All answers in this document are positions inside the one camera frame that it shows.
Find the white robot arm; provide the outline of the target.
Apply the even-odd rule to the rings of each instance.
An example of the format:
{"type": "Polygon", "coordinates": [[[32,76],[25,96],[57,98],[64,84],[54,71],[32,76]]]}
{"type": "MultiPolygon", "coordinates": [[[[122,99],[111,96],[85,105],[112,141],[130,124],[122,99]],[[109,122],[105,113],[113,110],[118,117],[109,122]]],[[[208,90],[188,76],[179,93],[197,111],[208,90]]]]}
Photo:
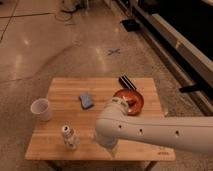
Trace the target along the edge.
{"type": "Polygon", "coordinates": [[[120,139],[213,155],[213,117],[134,117],[128,103],[111,98],[97,115],[97,142],[113,148],[120,139]]]}

